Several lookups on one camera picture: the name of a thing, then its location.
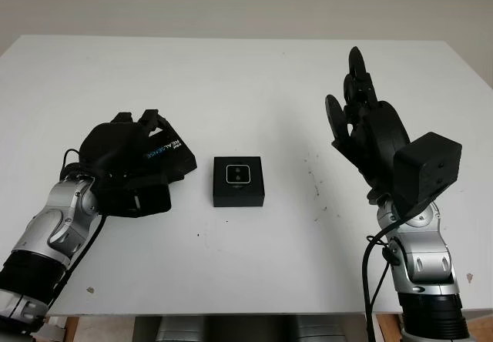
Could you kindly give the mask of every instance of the floor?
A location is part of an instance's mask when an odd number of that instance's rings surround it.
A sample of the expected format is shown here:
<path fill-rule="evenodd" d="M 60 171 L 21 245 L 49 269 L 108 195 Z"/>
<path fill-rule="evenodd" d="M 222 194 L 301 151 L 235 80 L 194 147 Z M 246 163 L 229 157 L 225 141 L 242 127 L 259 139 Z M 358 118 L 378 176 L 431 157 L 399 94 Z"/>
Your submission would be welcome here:
<path fill-rule="evenodd" d="M 487 313 L 481 312 L 478 315 L 471 313 L 470 317 L 468 316 L 469 331 L 475 336 L 477 342 L 493 340 L 493 317 L 485 316 L 485 314 Z M 231 336 L 234 336 L 233 339 L 236 342 L 277 341 L 275 336 L 278 334 L 274 329 L 276 324 L 283 323 L 280 320 L 276 321 L 281 317 L 251 316 L 240 318 L 241 320 L 238 320 L 238 317 L 215 317 L 215 320 L 210 322 L 212 324 L 210 330 L 215 329 L 220 332 L 215 333 L 214 342 L 232 340 Z M 363 316 L 352 315 L 339 318 L 340 325 L 346 333 L 347 342 L 359 342 L 364 338 L 362 337 L 364 336 L 364 325 L 360 325 L 362 322 L 358 318 L 363 318 Z M 377 340 L 400 342 L 401 326 L 398 316 L 379 315 L 377 319 L 381 328 L 381 334 L 377 336 Z M 135 320 L 134 317 L 80 317 L 75 336 L 68 337 L 65 342 L 92 342 L 94 340 L 99 342 L 132 342 Z M 149 342 L 153 341 L 154 338 L 149 337 Z"/>

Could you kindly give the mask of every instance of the white table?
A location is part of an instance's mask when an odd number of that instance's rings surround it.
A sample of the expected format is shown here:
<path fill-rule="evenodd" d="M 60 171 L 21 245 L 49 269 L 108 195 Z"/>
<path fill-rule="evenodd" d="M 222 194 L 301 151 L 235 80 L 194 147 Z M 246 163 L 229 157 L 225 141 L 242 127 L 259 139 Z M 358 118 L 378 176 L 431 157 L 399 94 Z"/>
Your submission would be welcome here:
<path fill-rule="evenodd" d="M 65 149 L 119 111 L 158 108 L 198 169 L 171 185 L 170 212 L 109 218 L 53 314 L 363 311 L 376 207 L 330 145 L 324 108 L 329 92 L 342 101 L 353 45 L 411 139 L 462 143 L 459 180 L 438 199 L 442 233 L 464 308 L 492 307 L 493 91 L 443 42 L 21 37 L 0 58 L 0 260 Z M 230 155 L 262 156 L 264 207 L 212 206 L 213 157 Z M 400 310 L 390 276 L 375 310 Z"/>

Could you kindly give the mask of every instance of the black box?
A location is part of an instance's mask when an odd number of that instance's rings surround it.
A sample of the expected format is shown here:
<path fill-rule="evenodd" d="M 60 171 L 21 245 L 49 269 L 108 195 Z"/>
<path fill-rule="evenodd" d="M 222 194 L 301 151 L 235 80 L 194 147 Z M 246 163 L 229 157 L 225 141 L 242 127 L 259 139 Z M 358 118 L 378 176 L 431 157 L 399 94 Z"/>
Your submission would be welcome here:
<path fill-rule="evenodd" d="M 260 157 L 214 157 L 214 207 L 263 206 Z"/>

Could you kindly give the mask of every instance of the silver robot arm segment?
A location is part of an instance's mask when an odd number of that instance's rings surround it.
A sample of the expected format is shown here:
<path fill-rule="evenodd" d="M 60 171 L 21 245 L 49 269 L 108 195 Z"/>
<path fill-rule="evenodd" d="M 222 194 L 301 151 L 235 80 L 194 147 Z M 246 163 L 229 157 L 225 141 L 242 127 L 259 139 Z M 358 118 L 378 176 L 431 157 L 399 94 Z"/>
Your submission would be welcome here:
<path fill-rule="evenodd" d="M 14 333 L 38 330 L 55 298 L 55 287 L 81 250 L 97 217 L 93 179 L 55 184 L 45 207 L 31 220 L 0 272 L 0 327 Z"/>
<path fill-rule="evenodd" d="M 377 218 L 382 229 L 399 220 L 390 199 L 379 206 Z M 394 287 L 403 307 L 403 342 L 475 341 L 461 313 L 457 277 L 440 234 L 440 220 L 437 205 L 431 203 L 387 234 Z"/>

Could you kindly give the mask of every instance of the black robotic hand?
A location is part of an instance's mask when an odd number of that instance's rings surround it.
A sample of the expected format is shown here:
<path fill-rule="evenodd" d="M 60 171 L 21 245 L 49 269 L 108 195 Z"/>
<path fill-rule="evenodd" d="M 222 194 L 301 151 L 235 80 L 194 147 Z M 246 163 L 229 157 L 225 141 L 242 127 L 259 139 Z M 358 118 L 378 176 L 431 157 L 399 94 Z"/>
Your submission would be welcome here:
<path fill-rule="evenodd" d="M 371 186 L 371 204 L 389 196 L 400 217 L 411 218 L 457 180 L 461 145 L 433 132 L 410 143 L 394 107 L 377 101 L 357 47 L 349 54 L 344 99 L 344 111 L 334 96 L 325 99 L 332 144 Z"/>
<path fill-rule="evenodd" d="M 0 272 L 0 337 L 2 331 L 8 338 L 29 335 L 42 326 L 107 216 L 168 211 L 168 184 L 196 168 L 195 156 L 157 109 L 146 110 L 138 122 L 119 113 L 95 127 L 78 154 L 77 163 L 65 166 L 65 153 L 59 182 Z M 86 241 L 98 214 L 99 225 Z"/>

